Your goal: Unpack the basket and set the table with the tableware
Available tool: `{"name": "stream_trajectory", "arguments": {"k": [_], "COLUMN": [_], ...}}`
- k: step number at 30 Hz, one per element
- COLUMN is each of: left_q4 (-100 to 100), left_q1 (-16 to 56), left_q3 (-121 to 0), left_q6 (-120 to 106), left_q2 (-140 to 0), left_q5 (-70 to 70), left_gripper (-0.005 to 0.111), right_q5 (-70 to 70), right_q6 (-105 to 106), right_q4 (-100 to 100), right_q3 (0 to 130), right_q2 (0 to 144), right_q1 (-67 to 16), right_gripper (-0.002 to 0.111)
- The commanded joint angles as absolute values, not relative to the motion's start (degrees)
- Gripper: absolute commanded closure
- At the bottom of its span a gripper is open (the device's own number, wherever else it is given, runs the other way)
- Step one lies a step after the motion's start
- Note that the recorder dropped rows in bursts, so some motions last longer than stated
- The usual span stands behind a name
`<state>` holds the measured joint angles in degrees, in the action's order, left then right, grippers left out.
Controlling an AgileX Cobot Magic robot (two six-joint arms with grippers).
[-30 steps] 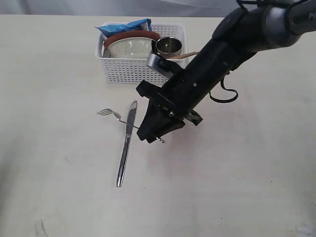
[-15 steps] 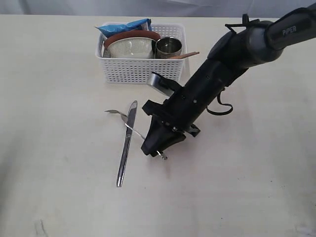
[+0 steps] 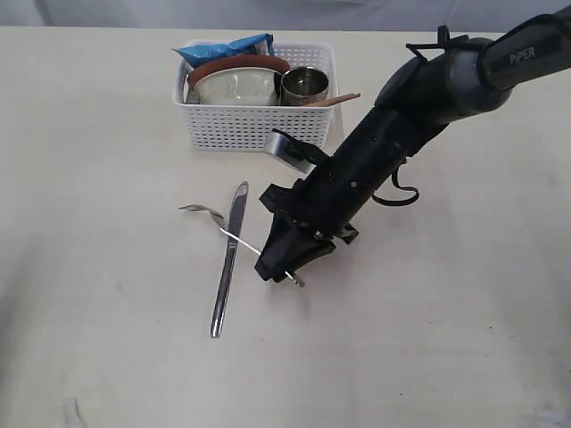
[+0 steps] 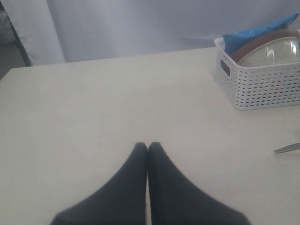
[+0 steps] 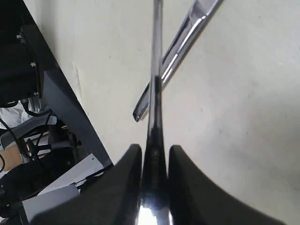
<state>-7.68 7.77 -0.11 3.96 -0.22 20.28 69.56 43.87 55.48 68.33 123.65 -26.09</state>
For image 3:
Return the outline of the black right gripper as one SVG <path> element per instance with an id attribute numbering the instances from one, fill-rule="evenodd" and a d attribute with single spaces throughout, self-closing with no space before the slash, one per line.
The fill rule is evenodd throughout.
<path id="1" fill-rule="evenodd" d="M 290 188 L 271 184 L 260 201 L 273 214 L 254 266 L 264 281 L 281 282 L 286 272 L 333 252 L 333 238 L 349 244 L 359 234 L 351 224 L 359 211 L 359 175 L 348 169 L 314 169 Z"/>

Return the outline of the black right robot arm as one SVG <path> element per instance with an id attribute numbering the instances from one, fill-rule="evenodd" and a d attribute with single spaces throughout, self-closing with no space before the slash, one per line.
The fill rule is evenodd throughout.
<path id="1" fill-rule="evenodd" d="M 272 213 L 255 268 L 279 282 L 328 255 L 335 239 L 357 236 L 352 218 L 377 197 L 400 166 L 452 122 L 501 107 L 521 83 L 570 66 L 570 11 L 537 15 L 502 37 L 452 37 L 438 29 L 435 58 L 413 45 L 412 58 L 378 94 L 372 109 L 333 154 L 273 129 L 266 150 L 305 173 L 291 187 L 269 186 L 261 203 Z"/>

